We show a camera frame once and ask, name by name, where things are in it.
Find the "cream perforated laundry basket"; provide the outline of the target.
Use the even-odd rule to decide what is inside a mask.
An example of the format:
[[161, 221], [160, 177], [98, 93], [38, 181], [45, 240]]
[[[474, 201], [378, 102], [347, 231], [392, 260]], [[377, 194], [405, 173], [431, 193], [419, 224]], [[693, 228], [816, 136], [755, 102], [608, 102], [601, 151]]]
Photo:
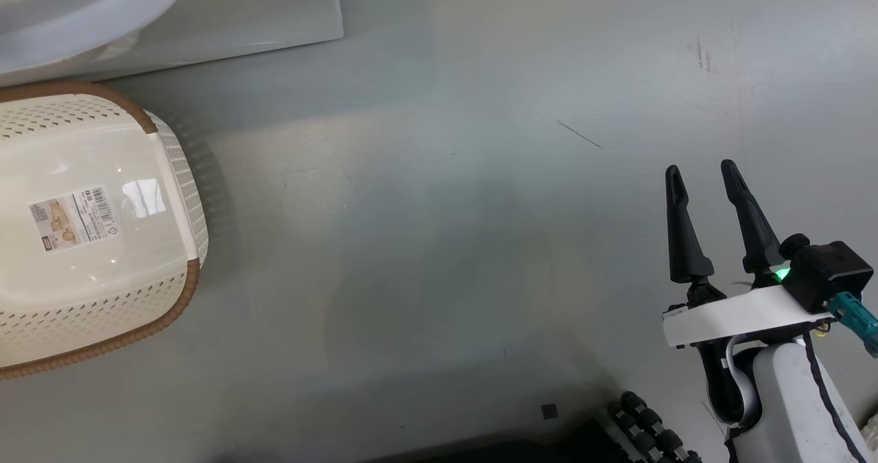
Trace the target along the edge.
[[[103, 185], [121, 234], [46, 253], [28, 204]], [[101, 84], [0, 90], [0, 381], [73, 365], [162, 331], [209, 248], [184, 148]]]

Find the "product label in basket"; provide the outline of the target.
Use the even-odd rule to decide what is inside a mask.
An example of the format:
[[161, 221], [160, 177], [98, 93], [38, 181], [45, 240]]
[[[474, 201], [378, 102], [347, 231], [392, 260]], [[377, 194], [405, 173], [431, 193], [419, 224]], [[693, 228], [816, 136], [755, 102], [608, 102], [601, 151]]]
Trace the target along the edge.
[[121, 235], [121, 225], [103, 185], [28, 204], [42, 247], [56, 253]]

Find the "white Hisense washing machine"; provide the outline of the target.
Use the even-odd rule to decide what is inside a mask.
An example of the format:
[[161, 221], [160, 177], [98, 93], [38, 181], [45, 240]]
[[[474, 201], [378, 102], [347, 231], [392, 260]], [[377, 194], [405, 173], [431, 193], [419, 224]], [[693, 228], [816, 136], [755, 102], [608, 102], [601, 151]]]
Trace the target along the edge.
[[123, 78], [343, 34], [340, 0], [0, 0], [0, 88]]

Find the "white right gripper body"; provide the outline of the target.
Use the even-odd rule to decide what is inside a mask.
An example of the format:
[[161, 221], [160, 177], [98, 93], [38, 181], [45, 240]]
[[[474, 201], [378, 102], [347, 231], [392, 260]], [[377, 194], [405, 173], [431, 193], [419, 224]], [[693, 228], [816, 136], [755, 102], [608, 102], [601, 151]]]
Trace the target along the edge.
[[672, 347], [775, 331], [801, 324], [828, 322], [828, 312], [809, 313], [781, 286], [787, 272], [762, 274], [768, 286], [739, 296], [725, 296], [706, 276], [681, 273], [673, 281], [689, 284], [687, 303], [663, 314], [665, 341]]

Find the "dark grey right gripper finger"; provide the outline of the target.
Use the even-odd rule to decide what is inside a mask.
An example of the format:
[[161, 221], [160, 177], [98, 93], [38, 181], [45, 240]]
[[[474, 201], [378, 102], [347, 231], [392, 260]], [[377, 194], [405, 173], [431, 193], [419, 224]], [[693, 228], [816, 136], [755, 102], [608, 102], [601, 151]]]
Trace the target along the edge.
[[723, 160], [721, 172], [728, 200], [736, 210], [744, 243], [744, 271], [748, 274], [759, 274], [784, 263], [780, 254], [780, 241], [755, 195], [744, 181], [737, 164], [733, 160]]
[[714, 274], [712, 260], [700, 247], [689, 216], [689, 192], [674, 164], [665, 170], [669, 276], [674, 283], [692, 283]]

